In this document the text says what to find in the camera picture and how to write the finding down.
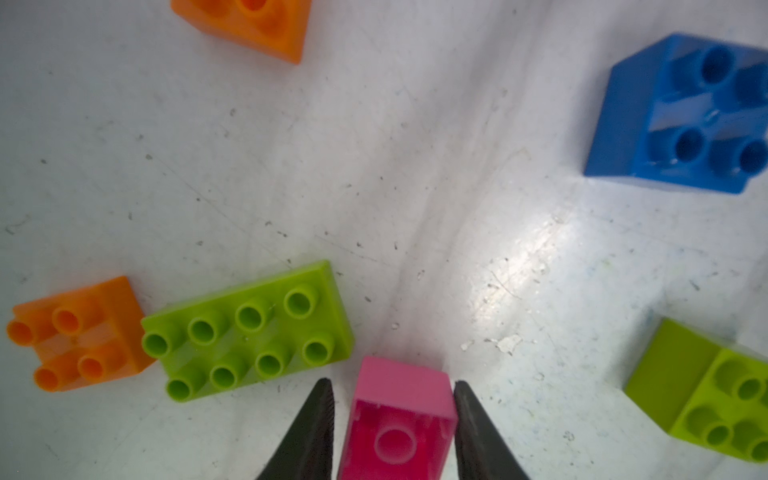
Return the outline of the magenta lego brick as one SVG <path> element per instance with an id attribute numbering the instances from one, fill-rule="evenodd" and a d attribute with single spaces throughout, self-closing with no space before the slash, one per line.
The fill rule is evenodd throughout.
<path id="1" fill-rule="evenodd" d="M 458 423 L 449 376 L 367 356 L 351 405 L 340 479 L 438 479 Z"/>

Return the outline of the small lime green lego brick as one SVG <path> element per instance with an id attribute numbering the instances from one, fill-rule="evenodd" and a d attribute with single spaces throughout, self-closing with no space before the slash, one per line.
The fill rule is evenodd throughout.
<path id="1" fill-rule="evenodd" d="M 767 461 L 767 357 L 666 317 L 624 387 L 670 436 Z"/>

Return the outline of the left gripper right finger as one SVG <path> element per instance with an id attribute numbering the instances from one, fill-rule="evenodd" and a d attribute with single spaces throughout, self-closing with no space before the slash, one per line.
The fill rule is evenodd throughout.
<path id="1" fill-rule="evenodd" d="M 460 479 L 529 480 L 470 385 L 457 381 L 455 450 Z"/>

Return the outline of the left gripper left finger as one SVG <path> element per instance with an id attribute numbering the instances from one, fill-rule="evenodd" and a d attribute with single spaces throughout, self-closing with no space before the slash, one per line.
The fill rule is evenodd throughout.
<path id="1" fill-rule="evenodd" d="M 332 382 L 316 382 L 258 480 L 332 477 L 335 399 Z"/>

